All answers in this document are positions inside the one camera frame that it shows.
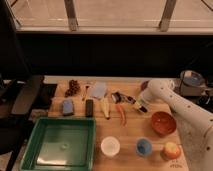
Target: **blue sponge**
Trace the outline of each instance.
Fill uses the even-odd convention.
[[[63,115],[68,116],[68,115],[73,115],[74,114],[74,106],[73,106],[73,101],[71,99],[66,99],[62,103],[63,107]]]

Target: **white paper cup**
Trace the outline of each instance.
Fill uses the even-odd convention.
[[[101,151],[107,157],[114,157],[120,151],[120,143],[115,137],[109,136],[102,140]]]

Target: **bunch of grapes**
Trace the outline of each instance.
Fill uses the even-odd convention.
[[[80,91],[80,85],[77,80],[69,81],[69,89],[65,92],[65,97],[73,96]]]

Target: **red chili pepper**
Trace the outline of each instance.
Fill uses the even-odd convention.
[[[121,124],[126,125],[126,116],[123,107],[120,104],[115,104],[117,111],[121,114]]]

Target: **red object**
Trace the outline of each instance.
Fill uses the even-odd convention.
[[[126,125],[126,116],[123,107],[120,104],[115,104],[117,111],[121,114],[121,124]]]
[[[145,81],[141,84],[141,91],[144,91],[148,86],[149,81]]]
[[[175,119],[166,112],[154,113],[151,118],[151,125],[160,136],[173,133],[177,127]]]

